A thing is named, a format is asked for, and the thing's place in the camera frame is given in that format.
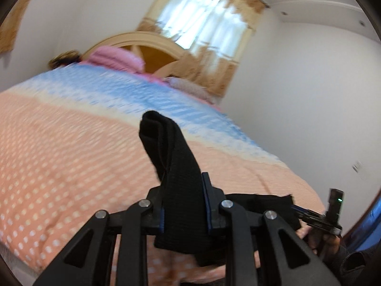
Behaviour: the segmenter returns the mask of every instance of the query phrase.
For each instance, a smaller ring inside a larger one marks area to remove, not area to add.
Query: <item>blue bedspread section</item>
[[[138,118],[146,111],[155,110],[172,118],[183,130],[207,141],[218,144],[234,139],[235,146],[255,146],[255,154],[259,153],[255,142],[223,113],[181,91],[150,83],[127,72],[72,64],[39,74],[16,87],[114,108]],[[235,148],[247,151],[247,147]]]

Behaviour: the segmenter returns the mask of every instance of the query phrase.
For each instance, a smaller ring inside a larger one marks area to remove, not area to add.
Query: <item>wooden headboard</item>
[[[159,77],[171,75],[174,65],[183,55],[185,49],[154,32],[128,32],[107,38],[86,51],[82,58],[88,56],[98,47],[109,45],[131,50],[145,61],[145,71]]]

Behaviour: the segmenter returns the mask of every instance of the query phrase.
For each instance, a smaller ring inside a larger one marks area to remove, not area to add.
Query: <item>curtain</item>
[[[259,0],[157,0],[138,30],[187,49],[172,74],[224,96],[263,8]]]
[[[30,0],[18,0],[0,26],[0,54],[14,49],[21,20],[29,2]]]

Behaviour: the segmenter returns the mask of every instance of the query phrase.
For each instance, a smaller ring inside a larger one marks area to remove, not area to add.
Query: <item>peach bedspread section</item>
[[[10,92],[1,94],[0,109],[0,238],[36,271],[97,210],[125,210],[159,183],[134,126]],[[297,205],[324,209],[288,168],[243,160],[196,141],[189,146],[201,170],[225,193],[291,193]],[[152,239],[148,253],[151,285],[223,274],[223,268],[195,268],[191,256],[168,257]]]

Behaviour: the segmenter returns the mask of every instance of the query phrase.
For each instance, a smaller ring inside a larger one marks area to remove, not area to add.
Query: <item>person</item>
[[[332,271],[342,286],[351,286],[360,276],[365,266],[370,263],[376,252],[378,245],[374,245],[366,250],[349,253],[340,244],[340,238],[334,235],[322,233],[312,229],[308,236],[308,245],[317,254],[317,247],[320,241],[325,242],[323,249],[323,262]]]

